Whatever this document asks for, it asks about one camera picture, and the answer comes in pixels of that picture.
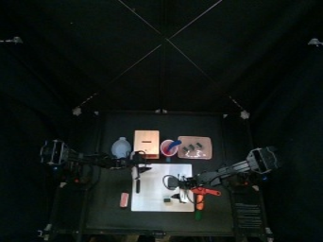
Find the black table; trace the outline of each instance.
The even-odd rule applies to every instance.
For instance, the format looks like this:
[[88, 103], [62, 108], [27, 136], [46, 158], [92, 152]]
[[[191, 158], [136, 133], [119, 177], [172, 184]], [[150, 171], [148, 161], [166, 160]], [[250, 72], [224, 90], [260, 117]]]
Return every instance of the black table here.
[[[160, 141], [175, 140], [178, 136], [211, 138], [211, 160], [172, 158], [175, 164], [192, 164], [194, 174], [243, 161], [252, 149], [248, 122], [239, 113], [100, 112], [79, 118], [68, 145], [84, 153], [111, 153], [119, 137], [126, 137], [134, 145], [136, 130], [159, 130]], [[164, 163], [166, 160], [160, 157], [154, 162]], [[120, 209], [122, 193], [128, 191], [131, 194], [131, 171], [102, 169], [98, 174], [96, 184], [83, 191], [59, 188], [54, 233], [72, 233], [79, 241], [83, 234], [104, 233], [234, 236], [232, 195], [222, 185], [218, 187], [222, 196], [206, 196], [203, 217], [195, 220], [195, 213], [131, 212], [131, 206]]]

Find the black tool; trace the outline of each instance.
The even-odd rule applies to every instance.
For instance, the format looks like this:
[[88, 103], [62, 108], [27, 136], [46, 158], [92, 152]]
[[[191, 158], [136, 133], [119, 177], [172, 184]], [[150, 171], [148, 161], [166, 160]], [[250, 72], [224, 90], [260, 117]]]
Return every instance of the black tool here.
[[136, 193], [140, 193], [140, 180], [136, 180]]

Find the orange item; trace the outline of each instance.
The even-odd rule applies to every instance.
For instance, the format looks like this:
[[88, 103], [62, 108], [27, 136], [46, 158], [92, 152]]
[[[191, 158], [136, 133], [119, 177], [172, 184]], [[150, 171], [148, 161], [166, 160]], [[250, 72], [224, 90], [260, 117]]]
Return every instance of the orange item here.
[[203, 208], [204, 208], [204, 196], [198, 195], [196, 196], [196, 209], [203, 210]]

